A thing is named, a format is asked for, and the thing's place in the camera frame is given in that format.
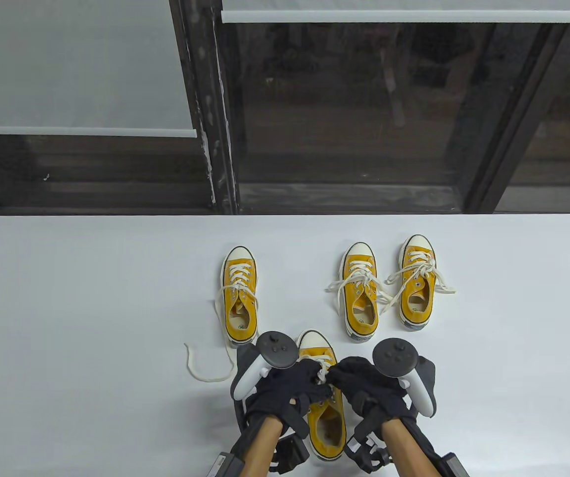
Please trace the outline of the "person's left hand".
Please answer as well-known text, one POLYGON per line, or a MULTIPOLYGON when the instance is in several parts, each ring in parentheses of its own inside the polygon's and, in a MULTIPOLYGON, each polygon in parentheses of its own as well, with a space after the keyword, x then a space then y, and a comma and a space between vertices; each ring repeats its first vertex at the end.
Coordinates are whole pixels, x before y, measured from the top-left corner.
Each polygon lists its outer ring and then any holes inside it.
POLYGON ((273 416, 282 423, 283 432, 293 429, 305 438, 309 434, 307 412, 313 404, 329 400, 333 393, 329 384, 319 383, 320 370, 321 364, 308 358, 287 369, 271 369, 245 401, 244 427, 273 416))

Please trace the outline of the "person's right hand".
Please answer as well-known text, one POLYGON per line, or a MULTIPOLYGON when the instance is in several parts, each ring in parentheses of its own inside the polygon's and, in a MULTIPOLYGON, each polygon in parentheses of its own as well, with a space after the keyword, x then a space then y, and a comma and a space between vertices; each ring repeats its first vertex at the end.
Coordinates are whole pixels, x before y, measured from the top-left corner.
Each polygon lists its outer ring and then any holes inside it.
POLYGON ((364 357, 346 357, 331 366, 326 382, 342 392, 353 411, 371 423, 372 432, 380 439, 382 425, 391 420, 417 426, 417 418, 406 406, 406 391, 398 379, 383 375, 364 357))

